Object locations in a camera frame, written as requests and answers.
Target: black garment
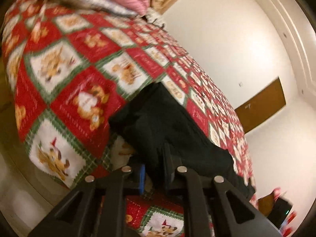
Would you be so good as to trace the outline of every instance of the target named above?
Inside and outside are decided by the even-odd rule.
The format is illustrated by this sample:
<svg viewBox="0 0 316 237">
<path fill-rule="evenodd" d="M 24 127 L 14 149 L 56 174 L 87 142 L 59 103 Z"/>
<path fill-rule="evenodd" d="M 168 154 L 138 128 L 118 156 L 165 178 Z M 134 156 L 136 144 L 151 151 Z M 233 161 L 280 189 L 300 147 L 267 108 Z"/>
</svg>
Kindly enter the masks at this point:
<svg viewBox="0 0 316 237">
<path fill-rule="evenodd" d="M 140 156 L 154 183 L 163 181 L 162 149 L 169 143 L 171 154 L 199 175 L 221 175 L 246 198 L 255 193 L 233 169 L 228 150 L 214 145 L 162 83 L 145 87 L 130 103 L 114 114 L 109 123 Z"/>
</svg>

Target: christmas blanket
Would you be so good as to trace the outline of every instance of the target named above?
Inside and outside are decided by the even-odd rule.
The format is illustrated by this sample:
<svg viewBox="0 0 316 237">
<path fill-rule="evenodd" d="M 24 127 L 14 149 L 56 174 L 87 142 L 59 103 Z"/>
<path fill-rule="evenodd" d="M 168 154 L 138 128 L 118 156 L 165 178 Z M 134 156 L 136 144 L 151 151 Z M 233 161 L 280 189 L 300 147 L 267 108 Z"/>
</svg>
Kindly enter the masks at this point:
<svg viewBox="0 0 316 237">
<path fill-rule="evenodd" d="M 68 188 L 127 163 L 134 150 L 111 133 L 108 118 L 154 81 L 215 145 L 229 150 L 245 184 L 248 178 L 254 184 L 235 111 L 188 52 L 157 26 L 48 0 L 17 0 L 5 17 L 2 52 L 29 159 Z M 146 191 L 147 199 L 127 199 L 128 225 L 142 236 L 182 235 L 182 207 L 154 191 L 150 179 Z"/>
</svg>

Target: silver screw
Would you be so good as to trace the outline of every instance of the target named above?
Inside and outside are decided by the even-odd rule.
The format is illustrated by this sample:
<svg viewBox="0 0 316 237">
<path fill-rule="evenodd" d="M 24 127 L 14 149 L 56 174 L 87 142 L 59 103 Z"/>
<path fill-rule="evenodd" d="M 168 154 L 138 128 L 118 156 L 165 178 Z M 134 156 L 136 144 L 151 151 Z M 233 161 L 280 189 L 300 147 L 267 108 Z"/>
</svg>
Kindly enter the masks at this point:
<svg viewBox="0 0 316 237">
<path fill-rule="evenodd" d="M 84 179 L 87 183 L 92 183 L 94 181 L 94 176 L 93 175 L 88 175 Z"/>
<path fill-rule="evenodd" d="M 132 168 L 130 166 L 124 166 L 121 168 L 121 170 L 124 172 L 124 173 L 129 173 L 132 171 Z"/>
<path fill-rule="evenodd" d="M 223 183 L 224 182 L 224 177 L 217 175 L 216 177 L 214 177 L 214 181 L 217 183 Z"/>
<path fill-rule="evenodd" d="M 177 171 L 179 172 L 179 173 L 185 173 L 185 172 L 187 172 L 187 168 L 185 167 L 185 166 L 179 166 L 178 168 L 177 168 Z"/>
</svg>

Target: brown door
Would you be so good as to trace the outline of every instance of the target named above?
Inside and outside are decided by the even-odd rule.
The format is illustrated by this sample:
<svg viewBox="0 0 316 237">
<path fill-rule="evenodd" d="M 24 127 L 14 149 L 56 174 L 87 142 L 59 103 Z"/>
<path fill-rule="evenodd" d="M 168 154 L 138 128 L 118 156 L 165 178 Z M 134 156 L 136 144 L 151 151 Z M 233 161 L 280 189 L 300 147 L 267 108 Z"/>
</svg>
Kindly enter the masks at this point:
<svg viewBox="0 0 316 237">
<path fill-rule="evenodd" d="M 244 132 L 254 129 L 286 105 L 280 79 L 276 79 L 249 101 L 236 108 Z"/>
</svg>

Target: white wall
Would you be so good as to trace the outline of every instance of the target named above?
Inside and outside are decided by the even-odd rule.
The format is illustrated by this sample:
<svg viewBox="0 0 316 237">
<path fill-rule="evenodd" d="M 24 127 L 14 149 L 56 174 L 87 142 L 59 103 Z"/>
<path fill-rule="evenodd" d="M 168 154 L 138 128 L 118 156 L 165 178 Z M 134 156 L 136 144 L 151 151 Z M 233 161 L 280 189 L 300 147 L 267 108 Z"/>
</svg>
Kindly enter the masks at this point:
<svg viewBox="0 0 316 237">
<path fill-rule="evenodd" d="M 246 134 L 257 196 L 276 187 L 298 213 L 298 228 L 316 197 L 316 112 L 301 97 Z"/>
<path fill-rule="evenodd" d="M 298 95 L 284 45 L 254 0 L 179 0 L 164 17 L 234 108 L 278 76 L 287 103 Z"/>
</svg>

